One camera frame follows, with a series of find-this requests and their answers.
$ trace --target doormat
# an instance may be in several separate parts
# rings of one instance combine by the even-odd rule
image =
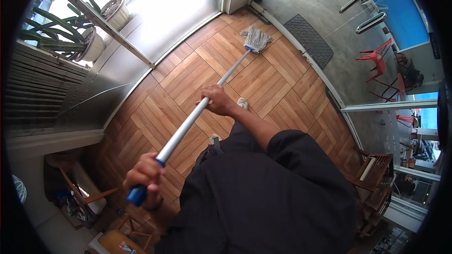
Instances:
[[[297,14],[285,23],[284,27],[302,44],[320,68],[324,69],[334,52],[302,15]]]

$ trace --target black shirt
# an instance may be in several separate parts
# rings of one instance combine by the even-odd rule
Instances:
[[[156,253],[347,253],[357,213],[341,172],[296,130],[266,154],[225,151],[195,167],[180,206]]]

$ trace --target blue wall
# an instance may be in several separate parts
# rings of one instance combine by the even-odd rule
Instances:
[[[428,41],[424,21],[413,0],[374,0],[388,6],[386,25],[400,49]]]
[[[437,92],[415,94],[416,100],[427,100],[438,98]],[[421,108],[421,127],[438,129],[436,108]]]

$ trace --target mop handle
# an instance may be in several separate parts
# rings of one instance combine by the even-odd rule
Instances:
[[[219,82],[217,82],[217,84],[222,86],[229,78],[229,76],[231,76],[232,72],[239,66],[243,59],[245,59],[246,55],[248,55],[248,53],[250,52],[251,52],[250,49],[246,51],[246,53],[237,61],[237,63],[235,63],[232,66],[231,69],[229,69],[229,71],[227,71],[227,73],[219,80]],[[209,101],[210,99],[208,97],[205,97],[201,100],[201,102],[185,119],[182,125],[177,129],[176,133],[165,144],[165,146],[160,151],[159,155],[157,155],[157,157],[154,159],[162,167],[165,167],[166,161],[171,156],[173,151],[176,149],[176,147],[178,146],[182,138],[185,136],[185,134],[189,131],[190,127],[194,124],[194,122],[199,117],[201,112],[206,108]],[[129,195],[127,195],[127,200],[137,207],[141,206],[143,201],[146,199],[147,195],[146,189],[147,187],[142,184],[135,185],[134,187],[132,187],[132,190],[130,191]]]

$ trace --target white flower pot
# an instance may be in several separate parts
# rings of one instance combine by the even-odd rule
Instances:
[[[115,1],[115,0],[108,1],[108,3],[105,4],[104,7],[102,7],[102,9],[100,9],[100,13],[102,14],[102,12],[105,11],[107,6],[113,1]],[[125,3],[126,3],[125,0],[121,0],[121,5],[119,6],[119,8],[116,9],[116,11],[110,16],[110,18],[107,19],[107,22],[115,30],[121,29],[123,26],[125,26],[127,24],[127,21],[129,20],[129,11],[126,8]]]
[[[80,56],[80,58],[76,59],[76,61],[85,60],[85,61],[95,61],[99,58],[102,51],[105,49],[105,43],[101,36],[96,32],[95,27],[91,27],[86,29],[82,36],[85,38],[89,35],[89,33],[93,31],[93,38],[88,44],[85,52]]]

